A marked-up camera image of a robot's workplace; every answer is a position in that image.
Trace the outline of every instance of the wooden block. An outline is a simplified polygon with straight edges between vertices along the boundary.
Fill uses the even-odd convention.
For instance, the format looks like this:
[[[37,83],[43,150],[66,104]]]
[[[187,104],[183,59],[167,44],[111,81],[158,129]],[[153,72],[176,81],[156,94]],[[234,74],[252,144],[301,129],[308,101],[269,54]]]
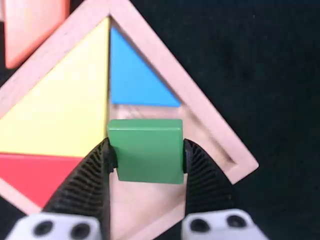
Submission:
[[[114,27],[110,37],[111,101],[179,107],[178,99]]]
[[[42,208],[81,160],[80,157],[0,153],[0,178]]]
[[[115,119],[108,124],[121,181],[182,184],[180,119]]]
[[[105,18],[0,119],[0,152],[84,157],[105,138],[108,37]]]
[[[70,0],[4,0],[5,65],[15,68],[68,17]]]

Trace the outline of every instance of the green square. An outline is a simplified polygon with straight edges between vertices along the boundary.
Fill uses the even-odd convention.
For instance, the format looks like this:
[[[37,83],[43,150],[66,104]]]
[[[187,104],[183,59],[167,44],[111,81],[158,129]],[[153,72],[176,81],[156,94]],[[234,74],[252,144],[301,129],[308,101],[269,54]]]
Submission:
[[[107,126],[119,180],[182,184],[183,132],[180,119],[114,119]]]

